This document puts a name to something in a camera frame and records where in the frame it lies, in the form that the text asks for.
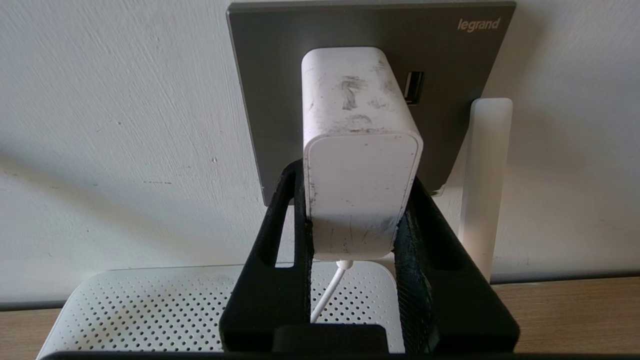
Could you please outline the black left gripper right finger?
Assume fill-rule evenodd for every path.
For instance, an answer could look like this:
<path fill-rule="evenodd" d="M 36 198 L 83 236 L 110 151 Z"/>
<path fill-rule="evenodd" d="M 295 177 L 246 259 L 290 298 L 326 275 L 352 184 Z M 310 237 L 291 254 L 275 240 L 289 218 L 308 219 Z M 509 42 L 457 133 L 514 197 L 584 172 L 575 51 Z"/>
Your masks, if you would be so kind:
<path fill-rule="evenodd" d="M 406 353 L 514 351 L 518 323 L 418 179 L 397 226 L 394 267 Z"/>

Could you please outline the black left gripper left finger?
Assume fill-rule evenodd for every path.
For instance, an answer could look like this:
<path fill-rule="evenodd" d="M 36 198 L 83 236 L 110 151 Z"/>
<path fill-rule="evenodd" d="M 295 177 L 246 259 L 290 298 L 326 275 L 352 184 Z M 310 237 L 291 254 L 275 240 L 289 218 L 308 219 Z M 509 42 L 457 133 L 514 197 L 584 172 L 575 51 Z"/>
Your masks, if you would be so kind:
<path fill-rule="evenodd" d="M 303 162 L 286 166 L 270 200 L 258 235 L 219 321 L 227 353 L 269 353 L 276 331 L 307 325 L 311 316 L 313 224 L 306 217 Z M 294 205 L 294 264 L 275 263 L 287 209 Z"/>

